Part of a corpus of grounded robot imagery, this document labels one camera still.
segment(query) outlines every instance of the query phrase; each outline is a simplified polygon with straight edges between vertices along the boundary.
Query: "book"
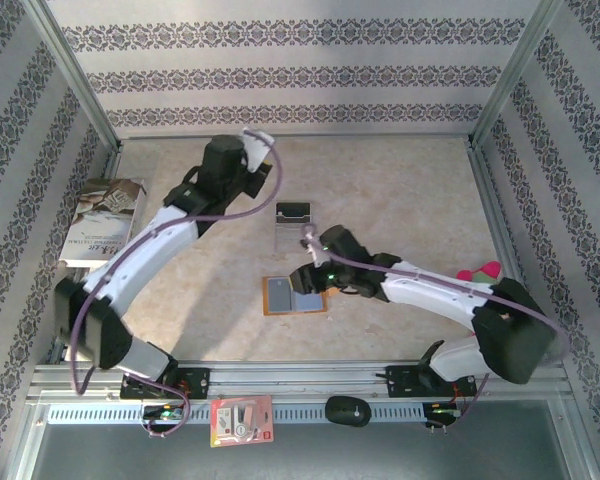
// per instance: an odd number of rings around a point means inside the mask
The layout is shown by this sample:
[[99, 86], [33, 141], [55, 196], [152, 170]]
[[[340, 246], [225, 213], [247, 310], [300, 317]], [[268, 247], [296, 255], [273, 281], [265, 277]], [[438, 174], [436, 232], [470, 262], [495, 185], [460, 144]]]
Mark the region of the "book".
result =
[[147, 192], [139, 178], [95, 178], [80, 192], [60, 261], [71, 268], [98, 268], [131, 239]]

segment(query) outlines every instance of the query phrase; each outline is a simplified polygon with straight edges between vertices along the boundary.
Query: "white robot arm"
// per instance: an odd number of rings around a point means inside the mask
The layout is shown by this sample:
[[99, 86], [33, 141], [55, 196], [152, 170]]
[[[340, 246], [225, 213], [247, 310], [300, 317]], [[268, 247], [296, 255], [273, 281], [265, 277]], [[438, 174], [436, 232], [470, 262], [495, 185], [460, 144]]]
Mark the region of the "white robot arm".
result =
[[[258, 135], [273, 144], [268, 135], [262, 132]], [[177, 361], [131, 335], [121, 318], [149, 280], [214, 223], [183, 219], [200, 215], [222, 217], [241, 193], [256, 197], [271, 170], [264, 163], [269, 150], [268, 145], [253, 135], [213, 137], [205, 148], [202, 165], [191, 169], [182, 183], [171, 190], [164, 206], [134, 240], [83, 282], [67, 278], [58, 284], [57, 335], [70, 342], [79, 310], [102, 283], [79, 327], [77, 351], [99, 368], [115, 367], [137, 377], [172, 384]]]
[[[342, 225], [325, 231], [317, 242], [312, 232], [307, 233], [303, 245], [312, 254], [313, 263], [291, 275], [296, 292], [319, 293], [336, 287], [384, 302], [415, 305], [474, 332], [473, 336], [436, 342], [429, 348], [421, 359], [418, 378], [425, 387], [491, 372], [513, 383], [527, 383], [556, 336], [546, 323], [503, 305], [514, 302], [543, 316], [515, 280], [504, 278], [497, 285], [472, 283], [421, 270], [394, 255], [371, 256]], [[383, 271], [362, 268], [366, 266]]]

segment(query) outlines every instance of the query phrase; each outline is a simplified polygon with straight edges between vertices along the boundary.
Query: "metal bracket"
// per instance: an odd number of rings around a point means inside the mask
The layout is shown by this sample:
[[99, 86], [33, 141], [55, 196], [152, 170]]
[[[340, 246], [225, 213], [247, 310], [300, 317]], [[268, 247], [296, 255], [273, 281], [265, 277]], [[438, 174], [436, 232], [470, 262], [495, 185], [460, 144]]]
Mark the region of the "metal bracket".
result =
[[[208, 368], [178, 368], [175, 373], [173, 386], [187, 393], [190, 400], [206, 400], [209, 391]], [[128, 377], [123, 377], [120, 387], [121, 400], [161, 400], [180, 398], [169, 392], [147, 386]]]
[[421, 373], [420, 365], [388, 365], [382, 377], [387, 380], [389, 398], [452, 398], [458, 394], [465, 397], [473, 397], [476, 394], [473, 377], [461, 378], [453, 383], [439, 382], [426, 386], [420, 380]]

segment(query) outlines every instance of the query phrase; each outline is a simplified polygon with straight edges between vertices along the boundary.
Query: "computer mouse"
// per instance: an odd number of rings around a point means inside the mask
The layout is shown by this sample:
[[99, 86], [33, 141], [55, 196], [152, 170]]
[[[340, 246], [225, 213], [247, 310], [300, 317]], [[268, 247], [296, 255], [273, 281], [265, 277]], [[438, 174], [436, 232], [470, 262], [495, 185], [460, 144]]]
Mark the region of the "computer mouse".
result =
[[340, 425], [364, 427], [371, 420], [371, 407], [359, 398], [336, 396], [324, 407], [327, 420]]

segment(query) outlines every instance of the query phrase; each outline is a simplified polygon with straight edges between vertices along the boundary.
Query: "small box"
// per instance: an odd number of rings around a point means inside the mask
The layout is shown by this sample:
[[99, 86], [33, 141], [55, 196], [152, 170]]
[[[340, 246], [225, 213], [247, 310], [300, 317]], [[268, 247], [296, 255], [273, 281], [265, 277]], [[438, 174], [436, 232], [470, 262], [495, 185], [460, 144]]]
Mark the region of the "small box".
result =
[[302, 226], [311, 223], [309, 202], [276, 203], [276, 225], [273, 251], [275, 253], [305, 253], [300, 245]]
[[270, 396], [211, 401], [211, 447], [273, 442]]
[[293, 291], [289, 277], [264, 277], [262, 296], [262, 311], [265, 316], [327, 311], [326, 292], [301, 295]]

